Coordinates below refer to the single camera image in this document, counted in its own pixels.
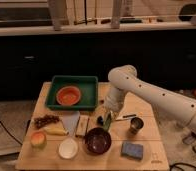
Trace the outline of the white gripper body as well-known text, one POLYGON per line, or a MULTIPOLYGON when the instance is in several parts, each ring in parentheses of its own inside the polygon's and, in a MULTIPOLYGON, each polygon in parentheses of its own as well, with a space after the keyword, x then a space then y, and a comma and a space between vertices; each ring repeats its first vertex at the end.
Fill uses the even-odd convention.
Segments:
POLYGON ((106 95, 104 106, 113 111, 119 113, 124 106, 125 94, 121 92, 109 92, 106 95))

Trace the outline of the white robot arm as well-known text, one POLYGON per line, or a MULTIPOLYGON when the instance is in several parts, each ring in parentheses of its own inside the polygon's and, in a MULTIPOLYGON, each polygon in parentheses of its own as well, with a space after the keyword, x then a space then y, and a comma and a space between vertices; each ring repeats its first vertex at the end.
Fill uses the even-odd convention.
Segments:
POLYGON ((174 93, 146 83, 137 78, 137 70, 132 65, 124 65, 108 73, 110 89, 104 106, 116 113, 124 107, 125 96, 131 92, 150 104, 169 113, 182 126, 196 133, 196 99, 174 93))

